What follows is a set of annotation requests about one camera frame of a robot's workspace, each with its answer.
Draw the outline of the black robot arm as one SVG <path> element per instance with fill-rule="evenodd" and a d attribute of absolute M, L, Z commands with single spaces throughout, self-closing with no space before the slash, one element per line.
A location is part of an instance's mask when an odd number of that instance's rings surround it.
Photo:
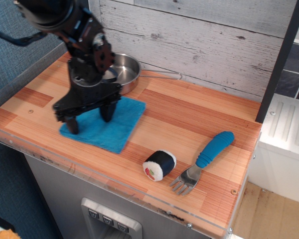
<path fill-rule="evenodd" d="M 53 105 L 58 121 L 72 134 L 79 132 L 76 117 L 99 108 L 105 122 L 112 119 L 122 86 L 103 76 L 114 64 L 115 54 L 102 25 L 80 0 L 17 0 L 15 4 L 41 34 L 62 40 L 68 61 L 70 89 Z"/>

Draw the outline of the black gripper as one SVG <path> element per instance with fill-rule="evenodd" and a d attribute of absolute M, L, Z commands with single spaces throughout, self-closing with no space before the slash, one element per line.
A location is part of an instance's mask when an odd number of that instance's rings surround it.
<path fill-rule="evenodd" d="M 82 85 L 81 82 L 70 81 L 69 92 L 53 105 L 58 121 L 65 122 L 70 133 L 78 134 L 76 116 L 99 108 L 102 119 L 109 122 L 121 99 L 121 85 L 117 83 L 98 82 Z"/>

